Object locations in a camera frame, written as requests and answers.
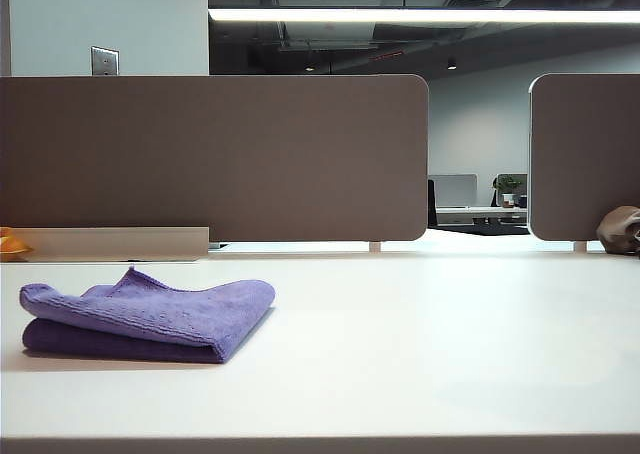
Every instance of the fluorescent light fixture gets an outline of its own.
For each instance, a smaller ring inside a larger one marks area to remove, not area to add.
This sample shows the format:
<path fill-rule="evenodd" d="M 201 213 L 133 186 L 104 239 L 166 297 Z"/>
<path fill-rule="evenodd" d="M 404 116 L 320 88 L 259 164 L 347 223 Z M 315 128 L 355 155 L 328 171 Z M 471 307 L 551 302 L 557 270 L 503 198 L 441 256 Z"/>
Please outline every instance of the fluorescent light fixture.
<path fill-rule="evenodd" d="M 209 9 L 214 21 L 640 24 L 640 11 L 520 9 Z"/>

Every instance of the folded cloth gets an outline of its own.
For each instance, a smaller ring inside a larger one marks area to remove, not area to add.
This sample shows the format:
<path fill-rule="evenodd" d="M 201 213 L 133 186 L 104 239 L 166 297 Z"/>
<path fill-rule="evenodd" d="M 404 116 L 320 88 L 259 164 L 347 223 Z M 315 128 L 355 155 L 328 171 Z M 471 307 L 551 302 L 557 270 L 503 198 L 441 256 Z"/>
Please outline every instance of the folded cloth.
<path fill-rule="evenodd" d="M 133 268 L 115 286 L 94 286 L 80 297 L 29 284 L 20 304 L 39 319 L 27 326 L 23 343 L 65 354 L 223 363 L 274 297 L 263 281 L 183 291 Z"/>

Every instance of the white desk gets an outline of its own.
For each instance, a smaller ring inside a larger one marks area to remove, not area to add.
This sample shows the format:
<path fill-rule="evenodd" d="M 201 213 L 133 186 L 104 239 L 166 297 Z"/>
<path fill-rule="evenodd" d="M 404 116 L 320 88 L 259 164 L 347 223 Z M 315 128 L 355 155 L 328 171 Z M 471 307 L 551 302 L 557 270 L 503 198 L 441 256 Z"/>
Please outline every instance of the white desk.
<path fill-rule="evenodd" d="M 438 223 L 473 223 L 476 220 L 518 218 L 527 220 L 527 209 L 521 207 L 437 207 Z"/>
<path fill-rule="evenodd" d="M 139 264 L 275 286 L 221 366 L 27 357 L 20 286 L 80 294 L 127 265 L 3 264 L 2 452 L 639 452 L 639 261 L 564 244 L 428 231 L 381 254 Z"/>

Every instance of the orange object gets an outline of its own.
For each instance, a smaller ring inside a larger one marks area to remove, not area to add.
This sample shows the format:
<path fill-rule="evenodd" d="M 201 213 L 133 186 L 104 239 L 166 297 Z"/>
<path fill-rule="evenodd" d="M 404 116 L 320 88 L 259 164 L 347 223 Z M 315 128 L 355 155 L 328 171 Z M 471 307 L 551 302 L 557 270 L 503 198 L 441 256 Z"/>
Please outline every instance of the orange object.
<path fill-rule="evenodd" d="M 0 227 L 0 254 L 3 261 L 11 260 L 16 254 L 32 250 L 20 239 L 11 235 L 10 227 Z"/>

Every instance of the wall outlet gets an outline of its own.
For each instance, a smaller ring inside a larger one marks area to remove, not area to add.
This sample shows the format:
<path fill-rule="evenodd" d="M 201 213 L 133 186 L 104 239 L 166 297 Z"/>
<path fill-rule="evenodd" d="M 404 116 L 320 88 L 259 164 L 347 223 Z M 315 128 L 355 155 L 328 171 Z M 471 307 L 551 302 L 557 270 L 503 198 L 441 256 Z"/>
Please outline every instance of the wall outlet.
<path fill-rule="evenodd" d="M 93 76 L 117 76 L 120 74 L 120 52 L 91 46 L 91 74 Z"/>

